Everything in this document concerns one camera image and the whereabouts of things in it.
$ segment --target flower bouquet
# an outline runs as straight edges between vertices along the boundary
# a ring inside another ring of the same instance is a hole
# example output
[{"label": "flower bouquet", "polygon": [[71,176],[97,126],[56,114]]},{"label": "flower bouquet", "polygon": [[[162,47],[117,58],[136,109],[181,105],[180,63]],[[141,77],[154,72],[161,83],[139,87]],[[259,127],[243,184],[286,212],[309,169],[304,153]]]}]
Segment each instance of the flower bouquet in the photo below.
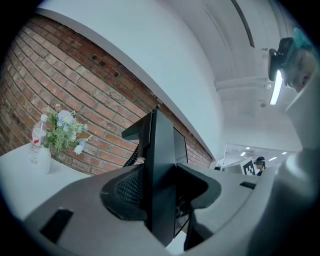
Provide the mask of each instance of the flower bouquet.
[{"label": "flower bouquet", "polygon": [[77,121],[74,117],[75,111],[60,111],[58,104],[55,106],[55,110],[47,107],[46,112],[49,113],[48,121],[51,125],[48,125],[44,148],[53,148],[59,154],[71,147],[74,148],[77,155],[81,154],[86,142],[92,137],[91,135],[88,138],[79,137],[82,131],[88,131],[87,124]]}]

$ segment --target bottle cap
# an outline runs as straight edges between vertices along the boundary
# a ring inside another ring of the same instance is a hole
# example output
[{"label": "bottle cap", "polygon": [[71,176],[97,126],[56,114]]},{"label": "bottle cap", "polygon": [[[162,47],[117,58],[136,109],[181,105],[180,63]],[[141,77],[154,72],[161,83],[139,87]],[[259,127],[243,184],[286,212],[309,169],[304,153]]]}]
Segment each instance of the bottle cap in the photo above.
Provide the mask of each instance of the bottle cap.
[{"label": "bottle cap", "polygon": [[40,119],[45,123],[48,120],[48,117],[45,114],[42,114]]}]

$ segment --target ceiling light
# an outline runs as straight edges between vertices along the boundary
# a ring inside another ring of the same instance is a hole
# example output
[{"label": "ceiling light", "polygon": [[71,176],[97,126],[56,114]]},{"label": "ceiling light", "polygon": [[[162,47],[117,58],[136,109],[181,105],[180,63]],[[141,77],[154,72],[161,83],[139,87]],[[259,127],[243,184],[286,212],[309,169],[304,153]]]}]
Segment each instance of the ceiling light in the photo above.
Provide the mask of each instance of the ceiling light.
[{"label": "ceiling light", "polygon": [[275,83],[274,83],[274,89],[273,89],[273,94],[270,100],[270,105],[276,105],[280,90],[281,90],[281,85],[282,85],[282,76],[281,72],[278,70],[276,73],[276,78],[275,78]]}]

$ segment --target person wearing headset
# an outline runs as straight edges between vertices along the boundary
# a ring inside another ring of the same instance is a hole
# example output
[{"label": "person wearing headset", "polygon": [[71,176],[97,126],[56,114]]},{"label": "person wearing headset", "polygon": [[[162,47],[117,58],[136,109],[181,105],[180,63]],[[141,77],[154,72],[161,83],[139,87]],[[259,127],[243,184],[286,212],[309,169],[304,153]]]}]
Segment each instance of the person wearing headset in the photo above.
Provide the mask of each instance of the person wearing headset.
[{"label": "person wearing headset", "polygon": [[254,164],[256,166],[256,169],[259,170],[259,172],[256,174],[257,176],[261,176],[264,169],[266,169],[266,161],[263,156],[259,156],[255,161]]},{"label": "person wearing headset", "polygon": [[278,51],[269,50],[269,79],[276,79],[277,71],[284,85],[299,93],[314,72],[319,72],[319,56],[304,33],[294,28],[293,37],[282,38]]}]

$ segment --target white vase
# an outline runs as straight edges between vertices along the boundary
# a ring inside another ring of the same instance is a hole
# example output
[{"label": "white vase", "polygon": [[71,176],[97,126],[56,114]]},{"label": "white vase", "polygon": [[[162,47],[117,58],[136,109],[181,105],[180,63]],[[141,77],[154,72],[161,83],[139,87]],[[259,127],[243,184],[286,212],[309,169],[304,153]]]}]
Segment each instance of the white vase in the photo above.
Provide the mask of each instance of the white vase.
[{"label": "white vase", "polygon": [[50,171],[51,152],[49,148],[41,147],[38,155],[37,169],[39,173],[48,174]]}]

